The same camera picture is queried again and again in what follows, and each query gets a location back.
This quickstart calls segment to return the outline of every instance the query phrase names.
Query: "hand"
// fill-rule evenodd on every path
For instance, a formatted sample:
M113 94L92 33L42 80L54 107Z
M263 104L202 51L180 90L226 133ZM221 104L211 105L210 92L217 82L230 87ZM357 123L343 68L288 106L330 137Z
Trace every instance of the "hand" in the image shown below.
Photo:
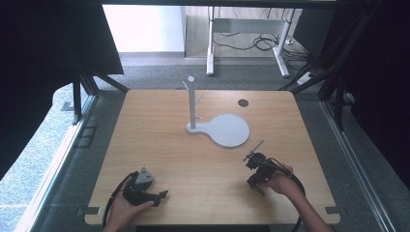
M284 163L283 166L293 172L292 166ZM270 187L273 191L287 196L301 216L307 231L333 231L310 205L298 185L281 171L277 171L269 181L260 186Z
M121 190L115 196L109 209L108 219L104 232L119 231L121 228L128 225L132 219L154 205L154 201L148 201L137 206L133 206L123 195L124 187L131 180L131 177L123 184Z
M293 172L293 167L283 163L287 170ZM260 184L261 187L270 187L273 191L289 196L289 194L300 191L298 185L287 177L283 172L276 171L275 175L267 182Z

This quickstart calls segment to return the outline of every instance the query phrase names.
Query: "white wall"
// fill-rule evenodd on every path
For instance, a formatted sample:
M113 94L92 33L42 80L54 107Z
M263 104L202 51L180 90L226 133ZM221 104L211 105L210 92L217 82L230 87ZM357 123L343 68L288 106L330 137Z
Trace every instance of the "white wall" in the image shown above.
M185 7L103 5L118 52L185 51Z

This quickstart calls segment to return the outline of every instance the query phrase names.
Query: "hole in table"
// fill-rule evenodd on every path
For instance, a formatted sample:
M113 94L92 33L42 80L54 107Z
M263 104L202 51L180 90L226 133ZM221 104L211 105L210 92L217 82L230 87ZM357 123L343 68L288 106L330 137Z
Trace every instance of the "hole in table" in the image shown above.
M247 107L247 106L249 105L249 102L248 102L247 100L239 100L239 101L238 101L238 104L239 104L241 107Z

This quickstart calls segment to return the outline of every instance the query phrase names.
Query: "wooden table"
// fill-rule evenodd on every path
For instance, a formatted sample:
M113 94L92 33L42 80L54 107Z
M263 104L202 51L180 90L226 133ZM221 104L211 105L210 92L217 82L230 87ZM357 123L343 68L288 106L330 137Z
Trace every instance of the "wooden table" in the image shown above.
M254 173L243 159L262 139L256 152L291 164L306 188L307 198L328 223L338 223L322 168L293 95L275 91L196 90L204 97L196 106L198 122L222 113L235 113L250 126L249 140L236 149L216 145L209 137L187 132L189 96L185 90L130 90L106 153L86 215L100 224L104 207L129 173L145 166L156 181L149 192L169 190L158 208L134 221L138 225L278 224L295 223L298 213L286 197L265 189L262 196L249 188ZM249 105L241 107L239 100Z

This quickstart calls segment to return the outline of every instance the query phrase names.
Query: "white round base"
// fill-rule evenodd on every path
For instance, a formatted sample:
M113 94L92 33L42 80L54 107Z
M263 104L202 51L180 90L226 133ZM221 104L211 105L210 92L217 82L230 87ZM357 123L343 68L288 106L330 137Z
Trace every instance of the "white round base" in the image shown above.
M235 114L221 114L208 123L196 123L195 129L188 123L187 131L208 135L224 148L237 148L243 145L250 135L247 121Z

